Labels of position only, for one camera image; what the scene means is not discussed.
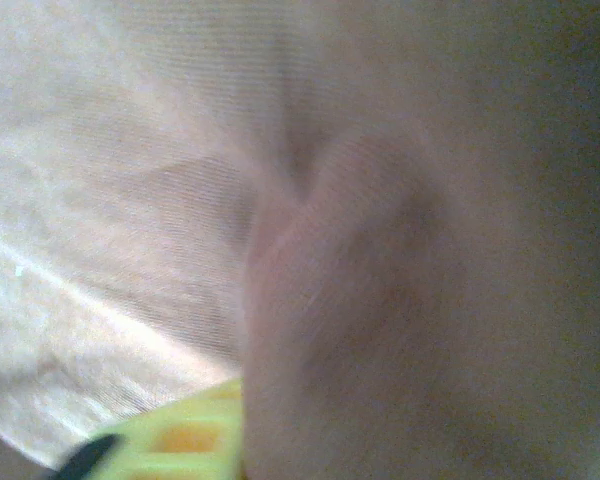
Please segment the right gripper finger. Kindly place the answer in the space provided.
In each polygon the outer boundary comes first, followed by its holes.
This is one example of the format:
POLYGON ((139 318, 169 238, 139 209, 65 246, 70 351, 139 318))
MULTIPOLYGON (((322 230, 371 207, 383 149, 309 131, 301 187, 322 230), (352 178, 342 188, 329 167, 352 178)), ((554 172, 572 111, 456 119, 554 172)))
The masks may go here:
POLYGON ((234 379, 105 428, 49 477, 243 479, 242 428, 242 381, 234 379))

